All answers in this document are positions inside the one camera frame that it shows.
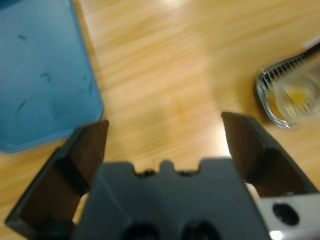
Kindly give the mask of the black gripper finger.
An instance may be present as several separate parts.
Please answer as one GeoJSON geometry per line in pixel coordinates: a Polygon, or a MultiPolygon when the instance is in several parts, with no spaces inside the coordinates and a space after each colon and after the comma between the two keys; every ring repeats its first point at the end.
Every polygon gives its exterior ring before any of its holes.
{"type": "Polygon", "coordinates": [[[261,198],[319,191],[285,149],[253,117],[223,112],[230,155],[243,180],[261,198]]]}
{"type": "Polygon", "coordinates": [[[70,238],[81,198],[104,161],[109,122],[76,130],[21,196],[5,225],[25,238],[70,238]]]}

